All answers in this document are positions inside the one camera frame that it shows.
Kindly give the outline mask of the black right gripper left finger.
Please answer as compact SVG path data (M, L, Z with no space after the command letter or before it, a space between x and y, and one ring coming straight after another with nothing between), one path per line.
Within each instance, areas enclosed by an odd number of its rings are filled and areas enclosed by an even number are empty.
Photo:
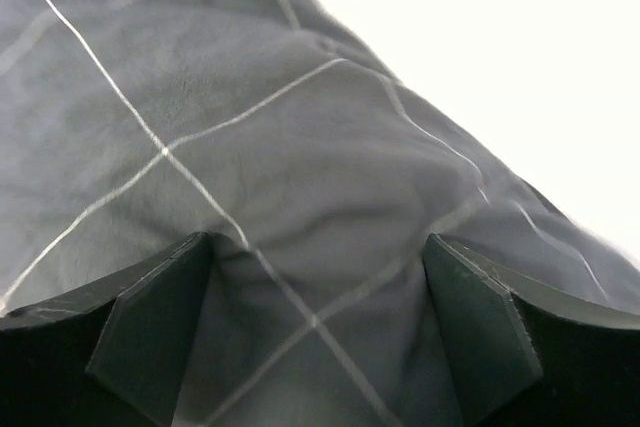
M2 425L171 425L209 275L196 233L2 317Z

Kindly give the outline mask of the dark grey checked pillowcase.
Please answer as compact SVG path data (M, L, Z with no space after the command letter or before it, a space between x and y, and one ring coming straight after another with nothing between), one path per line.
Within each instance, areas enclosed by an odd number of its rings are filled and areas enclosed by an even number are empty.
M421 251L639 310L637 266L316 0L1 0L1 309L194 232L177 426L458 426Z

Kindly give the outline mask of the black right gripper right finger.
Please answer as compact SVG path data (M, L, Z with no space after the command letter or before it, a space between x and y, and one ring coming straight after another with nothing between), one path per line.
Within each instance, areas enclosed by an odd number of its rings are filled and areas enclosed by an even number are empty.
M638 425L638 315L435 234L422 258L465 425Z

